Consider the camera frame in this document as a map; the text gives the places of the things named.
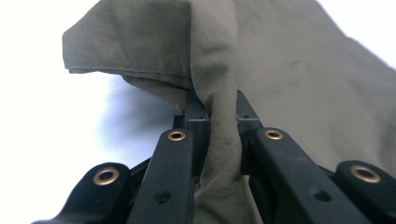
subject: screw hole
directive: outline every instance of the screw hole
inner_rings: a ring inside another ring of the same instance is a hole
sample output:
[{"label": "screw hole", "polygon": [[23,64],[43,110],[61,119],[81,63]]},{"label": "screw hole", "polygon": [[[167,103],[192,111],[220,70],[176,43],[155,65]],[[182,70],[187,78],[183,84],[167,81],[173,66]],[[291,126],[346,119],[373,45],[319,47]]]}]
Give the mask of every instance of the screw hole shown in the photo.
[{"label": "screw hole", "polygon": [[320,202],[327,203],[332,200],[332,197],[330,196],[329,193],[327,193],[324,190],[319,190],[319,189],[313,189],[311,192],[312,196]]},{"label": "screw hole", "polygon": [[271,138],[274,140],[279,140],[279,139],[283,138],[283,134],[278,131],[275,131],[275,130],[269,130],[269,131],[265,132],[265,136],[267,138]]},{"label": "screw hole", "polygon": [[376,184],[381,181],[381,176],[379,176],[379,174],[365,166],[354,165],[350,167],[350,173],[367,183]]},{"label": "screw hole", "polygon": [[186,134],[183,132],[179,132],[179,131],[174,131],[168,134],[168,138],[171,141],[180,141],[183,140],[186,137]]},{"label": "screw hole", "polygon": [[171,193],[167,190],[160,190],[154,193],[153,199],[158,204],[163,204],[171,200]]},{"label": "screw hole", "polygon": [[119,178],[120,172],[113,167],[99,170],[93,177],[93,183],[98,186],[105,186],[113,183]]},{"label": "screw hole", "polygon": [[102,173],[101,175],[99,175],[99,179],[107,180],[107,179],[110,179],[113,175],[114,175],[113,172],[106,171],[106,172]]},{"label": "screw hole", "polygon": [[247,114],[241,114],[241,115],[238,115],[238,118],[239,119],[248,119],[248,115]]}]

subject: white background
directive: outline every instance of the white background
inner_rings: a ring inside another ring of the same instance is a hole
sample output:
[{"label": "white background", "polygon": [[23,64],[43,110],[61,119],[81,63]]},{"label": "white background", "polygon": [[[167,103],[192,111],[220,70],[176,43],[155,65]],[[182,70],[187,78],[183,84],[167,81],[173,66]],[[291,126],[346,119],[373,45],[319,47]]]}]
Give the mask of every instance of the white background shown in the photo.
[{"label": "white background", "polygon": [[[172,105],[120,77],[64,69],[62,34],[96,2],[2,4],[0,223],[54,217],[93,166],[137,165],[172,125]],[[346,35],[396,67],[396,1],[319,2]]]}]

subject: cloth fold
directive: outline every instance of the cloth fold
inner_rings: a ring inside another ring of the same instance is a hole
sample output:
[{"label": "cloth fold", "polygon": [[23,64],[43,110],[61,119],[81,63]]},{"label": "cloth fold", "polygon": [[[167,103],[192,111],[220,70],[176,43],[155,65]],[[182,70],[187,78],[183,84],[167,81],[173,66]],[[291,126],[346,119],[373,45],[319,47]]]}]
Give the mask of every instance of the cloth fold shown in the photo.
[{"label": "cloth fold", "polygon": [[212,124],[194,223],[254,222],[237,90],[317,164],[361,160],[396,175],[396,73],[314,0],[101,0],[63,42],[71,73],[121,75],[181,111],[196,91]]}]

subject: fabric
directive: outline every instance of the fabric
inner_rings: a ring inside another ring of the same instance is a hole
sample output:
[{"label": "fabric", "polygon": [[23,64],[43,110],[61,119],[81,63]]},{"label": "fabric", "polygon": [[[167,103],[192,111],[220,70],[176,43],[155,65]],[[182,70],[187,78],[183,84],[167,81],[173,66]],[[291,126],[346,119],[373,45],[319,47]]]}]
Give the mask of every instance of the fabric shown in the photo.
[{"label": "fabric", "polygon": [[317,164],[361,160],[396,176],[396,73],[314,0],[101,0],[63,42],[71,73],[122,75],[180,110],[195,89],[212,125],[194,223],[255,221],[237,90]]}]

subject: brass grommet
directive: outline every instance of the brass grommet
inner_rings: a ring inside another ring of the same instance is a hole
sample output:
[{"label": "brass grommet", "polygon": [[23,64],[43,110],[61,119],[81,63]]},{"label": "brass grommet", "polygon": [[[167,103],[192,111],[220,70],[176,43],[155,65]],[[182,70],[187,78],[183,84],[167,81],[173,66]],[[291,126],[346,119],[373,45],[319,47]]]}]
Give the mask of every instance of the brass grommet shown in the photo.
[{"label": "brass grommet", "polygon": [[283,134],[275,130],[266,131],[265,136],[273,140],[279,140],[283,138]]},{"label": "brass grommet", "polygon": [[[363,175],[359,173],[359,171],[363,171],[368,175]],[[379,176],[379,174],[365,166],[353,165],[352,167],[350,167],[350,173],[352,173],[358,179],[368,183],[376,184],[381,181],[381,176]]]},{"label": "brass grommet", "polygon": [[119,178],[120,172],[113,167],[106,167],[98,171],[93,177],[93,183],[98,186],[105,186],[113,183]]},{"label": "brass grommet", "polygon": [[181,141],[186,137],[186,134],[181,131],[174,131],[168,134],[168,138],[171,141],[177,142]]}]

